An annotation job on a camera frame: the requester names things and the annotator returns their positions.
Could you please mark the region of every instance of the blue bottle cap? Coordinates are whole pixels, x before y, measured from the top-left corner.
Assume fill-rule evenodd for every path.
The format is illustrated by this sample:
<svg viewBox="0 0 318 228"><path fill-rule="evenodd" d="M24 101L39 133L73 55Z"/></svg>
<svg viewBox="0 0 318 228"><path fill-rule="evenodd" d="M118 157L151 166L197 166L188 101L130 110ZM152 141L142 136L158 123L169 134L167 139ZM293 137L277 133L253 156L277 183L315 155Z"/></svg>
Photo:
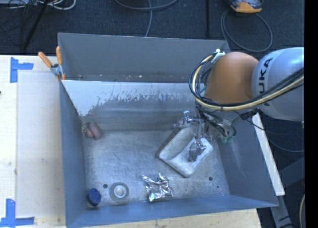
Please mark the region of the blue bottle cap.
<svg viewBox="0 0 318 228"><path fill-rule="evenodd" d="M91 188L87 194L87 200L90 205L96 207L101 201L101 194L96 188Z"/></svg>

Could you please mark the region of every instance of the black cable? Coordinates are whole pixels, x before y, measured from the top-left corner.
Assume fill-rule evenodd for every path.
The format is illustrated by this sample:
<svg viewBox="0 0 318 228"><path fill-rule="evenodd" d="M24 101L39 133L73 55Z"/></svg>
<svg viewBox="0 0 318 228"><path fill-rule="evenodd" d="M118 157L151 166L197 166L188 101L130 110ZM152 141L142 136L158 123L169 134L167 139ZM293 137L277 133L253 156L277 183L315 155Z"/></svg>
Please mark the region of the black cable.
<svg viewBox="0 0 318 228"><path fill-rule="evenodd" d="M289 135L289 134L277 133L277 132L273 132L273 131L270 131L270 130L266 130L266 129L262 128L262 127L259 127L258 125L256 125L256 124L253 123L252 121L250 121L249 119L243 119L243 118L242 118L242 114L238 113L237 111L233 111L233 112L237 113L242 120L248 121L251 125L253 125L253 126L255 126L255 127L259 128L259 129L261 129L261 130L263 130L263 131L265 131L265 132L267 132L267 133L270 133L270 134L280 134L280 135ZM283 150L283 151L293 152L293 153L303 153L303 152L305 152L305 150L289 150L289 149L285 149L285 148L283 148L283 147L281 147L281 146L275 144L275 143L274 143L272 140L270 140L270 139L269 139L268 141L269 141L272 145L274 145L275 147L277 147L277 148L279 148L279 149L281 149L281 150Z"/></svg>
<svg viewBox="0 0 318 228"><path fill-rule="evenodd" d="M289 149L285 149L285 148L283 148L283 147L281 147L281 146L278 146L277 144L275 144L275 143L273 143L273 141L271 141L271 140L268 140L272 145L274 145L275 147L277 147L277 148L279 148L279 149L281 149L281 150L283 150L283 151L287 151L287 152L292 152L292 153L303 153L303 152L305 152L305 150L289 150Z"/></svg>
<svg viewBox="0 0 318 228"><path fill-rule="evenodd" d="M120 4L121 6L128 8L128 9L134 9L134 10L157 10L157 9L164 9L167 8L170 5L173 5L174 3L176 3L178 0L174 0L172 2L169 2L167 4L163 4L163 5L158 5L158 6L153 6L153 7L132 7L132 6L128 6L125 5L121 2L119 2L118 0L115 0L118 4Z"/></svg>
<svg viewBox="0 0 318 228"><path fill-rule="evenodd" d="M147 31L146 31L145 37L147 37L147 36L148 36L148 33L149 33L149 30L150 30L150 26L151 26L152 19L153 19L153 11L152 11L152 10L150 10L150 20L149 20L149 24L148 24L148 28L147 28Z"/></svg>
<svg viewBox="0 0 318 228"><path fill-rule="evenodd" d="M34 25L32 26L32 28L31 28L31 30L30 30L30 32L29 32L27 38L26 38L26 42L25 42L25 44L24 44L24 46L23 46L23 51L26 51L26 48L28 47L28 45L29 45L29 43L30 43L30 41L31 41L31 38L32 38L32 36L33 36L33 34L34 34L34 32L35 32L35 29L37 28L37 26L38 26L38 24L39 24L39 21L40 21L42 15L43 15L43 13L44 13L44 11L45 11L47 5L48 5L48 2L49 2L49 0L45 0L45 3L44 3L44 5L43 5L43 7L42 7L40 13L39 13L38 16L37 16L37 19L36 19Z"/></svg>
<svg viewBox="0 0 318 228"><path fill-rule="evenodd" d="M273 34L272 34L272 30L270 29L269 25L267 24L267 22L258 14L258 13L255 13L255 15L261 19L261 21L265 24L266 28L268 29L269 31L269 35L270 35L270 42L268 44L268 46L262 50L253 50L253 49L249 49L247 47L244 47L243 45L239 44L237 41L235 41L231 35L228 33L226 27L225 27L225 17L227 16L227 14L229 13L230 9L227 9L224 11L224 13L222 14L221 16L221 31L222 31L222 34L224 36L225 39L227 39L227 37L232 41L234 42L237 46L239 46L240 48L244 49L244 50L247 50L247 51L250 51L250 52L264 52L264 51L267 51L271 46L272 46L272 43L273 43Z"/></svg>

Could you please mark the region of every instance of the pink sponge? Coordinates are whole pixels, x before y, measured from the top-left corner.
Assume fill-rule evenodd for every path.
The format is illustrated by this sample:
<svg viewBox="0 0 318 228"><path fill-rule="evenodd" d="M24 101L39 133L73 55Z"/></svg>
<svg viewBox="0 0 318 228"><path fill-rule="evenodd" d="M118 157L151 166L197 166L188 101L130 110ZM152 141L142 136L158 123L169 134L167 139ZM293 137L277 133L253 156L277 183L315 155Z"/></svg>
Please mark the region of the pink sponge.
<svg viewBox="0 0 318 228"><path fill-rule="evenodd" d="M94 137L96 140L99 140L103 135L103 131L96 122L90 122L85 135L88 138Z"/></svg>

